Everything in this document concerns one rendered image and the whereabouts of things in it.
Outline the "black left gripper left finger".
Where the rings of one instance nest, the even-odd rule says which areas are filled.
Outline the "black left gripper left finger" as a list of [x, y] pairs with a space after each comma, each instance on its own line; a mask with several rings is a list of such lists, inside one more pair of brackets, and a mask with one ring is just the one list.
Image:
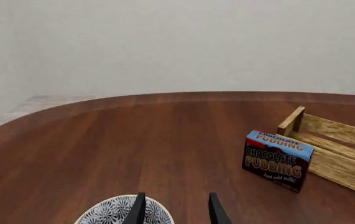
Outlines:
[[145, 193], [139, 192], [126, 217], [126, 224], [144, 224], [146, 199]]

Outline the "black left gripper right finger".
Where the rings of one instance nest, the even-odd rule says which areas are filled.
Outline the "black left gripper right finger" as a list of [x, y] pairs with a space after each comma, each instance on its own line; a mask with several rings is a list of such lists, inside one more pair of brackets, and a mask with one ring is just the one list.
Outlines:
[[208, 211], [211, 224], [232, 224], [215, 192], [209, 193]]

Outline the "chocolate pudding box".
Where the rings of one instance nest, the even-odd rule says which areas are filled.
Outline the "chocolate pudding box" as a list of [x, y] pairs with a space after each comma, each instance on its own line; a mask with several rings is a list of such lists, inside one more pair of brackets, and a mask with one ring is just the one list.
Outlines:
[[314, 147], [257, 130], [247, 134], [242, 169], [299, 193]]

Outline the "wooden slat tray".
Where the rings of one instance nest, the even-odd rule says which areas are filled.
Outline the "wooden slat tray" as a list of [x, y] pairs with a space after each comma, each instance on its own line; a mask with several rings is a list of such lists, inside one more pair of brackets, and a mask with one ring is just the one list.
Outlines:
[[277, 135], [315, 151], [309, 171], [355, 191], [355, 127], [305, 113], [298, 107], [277, 128]]

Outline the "black and white patterned bowl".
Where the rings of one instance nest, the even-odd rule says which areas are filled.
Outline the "black and white patterned bowl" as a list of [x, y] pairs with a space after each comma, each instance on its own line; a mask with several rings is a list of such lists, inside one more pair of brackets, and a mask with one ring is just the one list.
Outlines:
[[[136, 195], [118, 195], [97, 203], [74, 224], [122, 224], [128, 216]], [[143, 224], [175, 224], [170, 212], [158, 201], [145, 198]]]

